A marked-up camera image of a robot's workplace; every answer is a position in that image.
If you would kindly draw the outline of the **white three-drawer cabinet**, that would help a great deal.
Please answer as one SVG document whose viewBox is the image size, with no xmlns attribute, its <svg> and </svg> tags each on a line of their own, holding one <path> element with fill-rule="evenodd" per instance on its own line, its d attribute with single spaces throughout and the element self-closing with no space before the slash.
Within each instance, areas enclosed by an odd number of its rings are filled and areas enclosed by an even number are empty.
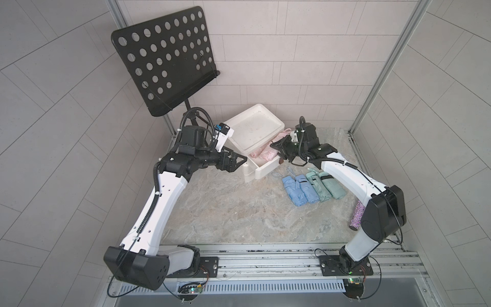
<svg viewBox="0 0 491 307">
<path fill-rule="evenodd" d="M 226 120 L 225 124 L 234 130 L 225 145 L 248 159 L 239 168 L 245 183 L 262 179 L 280 165 L 278 156 L 272 161 L 251 157 L 254 151 L 267 145 L 285 129 L 285 124 L 265 106 L 256 104 Z"/>
</svg>

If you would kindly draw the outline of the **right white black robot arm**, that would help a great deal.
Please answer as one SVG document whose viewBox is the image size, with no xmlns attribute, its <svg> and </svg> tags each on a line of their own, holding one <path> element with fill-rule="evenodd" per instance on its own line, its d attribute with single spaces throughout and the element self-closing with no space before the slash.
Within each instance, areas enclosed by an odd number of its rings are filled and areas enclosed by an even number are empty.
<svg viewBox="0 0 491 307">
<path fill-rule="evenodd" d="M 313 141 L 292 141 L 290 136 L 271 144 L 279 156 L 292 162 L 296 157 L 327 172 L 348 188 L 361 202 L 361 229 L 340 249 L 340 266 L 345 272 L 358 266 L 384 240 L 407 222 L 403 191 L 370 178 L 348 162 L 335 147 Z"/>
</svg>

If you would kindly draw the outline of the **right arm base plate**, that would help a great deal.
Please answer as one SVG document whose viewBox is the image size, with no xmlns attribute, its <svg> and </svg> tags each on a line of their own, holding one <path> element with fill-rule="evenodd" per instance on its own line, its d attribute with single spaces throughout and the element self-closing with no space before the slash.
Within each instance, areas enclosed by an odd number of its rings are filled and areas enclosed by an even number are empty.
<svg viewBox="0 0 491 307">
<path fill-rule="evenodd" d="M 353 262 L 339 255 L 321 255 L 317 257 L 322 276 L 373 276 L 373 267 L 368 257 Z"/>
</svg>

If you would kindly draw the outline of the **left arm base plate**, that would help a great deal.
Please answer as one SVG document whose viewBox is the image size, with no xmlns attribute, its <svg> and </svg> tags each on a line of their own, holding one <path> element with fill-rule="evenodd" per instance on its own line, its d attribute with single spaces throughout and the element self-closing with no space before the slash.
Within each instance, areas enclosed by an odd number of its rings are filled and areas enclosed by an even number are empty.
<svg viewBox="0 0 491 307">
<path fill-rule="evenodd" d="M 180 270 L 167 278 L 216 278 L 219 267 L 218 257 L 200 257 L 199 263 L 194 261 L 188 269 Z"/>
</svg>

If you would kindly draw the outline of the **blue umbrella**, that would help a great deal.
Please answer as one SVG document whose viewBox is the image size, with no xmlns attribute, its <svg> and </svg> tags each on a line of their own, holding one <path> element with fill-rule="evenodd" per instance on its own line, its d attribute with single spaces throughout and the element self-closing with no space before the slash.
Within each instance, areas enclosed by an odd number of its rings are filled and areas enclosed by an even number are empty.
<svg viewBox="0 0 491 307">
<path fill-rule="evenodd" d="M 300 189 L 309 203 L 318 203 L 320 201 L 317 192 L 305 175 L 298 175 L 295 177 L 295 180 L 299 183 Z"/>
<path fill-rule="evenodd" d="M 300 187 L 300 179 L 305 179 L 304 175 L 298 175 L 295 178 L 286 176 L 282 179 L 288 197 L 296 207 L 303 206 L 308 203 L 308 200 Z"/>
</svg>

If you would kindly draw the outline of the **pink umbrella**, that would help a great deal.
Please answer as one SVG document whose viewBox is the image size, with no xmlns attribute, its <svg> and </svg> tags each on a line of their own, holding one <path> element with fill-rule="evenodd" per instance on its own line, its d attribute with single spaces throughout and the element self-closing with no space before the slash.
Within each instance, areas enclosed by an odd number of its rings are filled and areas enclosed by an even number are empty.
<svg viewBox="0 0 491 307">
<path fill-rule="evenodd" d="M 256 149 L 252 153 L 250 153 L 249 154 L 249 157 L 251 157 L 251 158 L 259 158 L 260 154 L 265 150 L 266 147 L 267 147 L 267 145 L 261 146 L 260 148 Z"/>
<path fill-rule="evenodd" d="M 265 150 L 260 154 L 259 158 L 264 161 L 272 161 L 275 157 L 271 156 L 271 150 L 272 148 L 270 147 L 271 143 L 279 141 L 280 139 L 285 138 L 287 135 L 290 135 L 291 129 L 285 129 L 284 131 L 280 132 L 274 139 L 272 139 L 268 144 Z"/>
</svg>

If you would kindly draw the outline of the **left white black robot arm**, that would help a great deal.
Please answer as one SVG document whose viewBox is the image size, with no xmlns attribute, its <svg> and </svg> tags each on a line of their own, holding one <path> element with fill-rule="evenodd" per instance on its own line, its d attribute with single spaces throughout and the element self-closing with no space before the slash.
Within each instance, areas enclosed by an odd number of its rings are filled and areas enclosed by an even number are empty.
<svg viewBox="0 0 491 307">
<path fill-rule="evenodd" d="M 200 272 L 199 249 L 171 246 L 159 254 L 161 238 L 176 201 L 193 173 L 209 166 L 233 173 L 247 158 L 229 148 L 197 150 L 193 155 L 168 153 L 153 167 L 154 188 L 143 211 L 118 247 L 110 246 L 104 262 L 114 279 L 157 290 L 171 275 L 195 276 Z"/>
</svg>

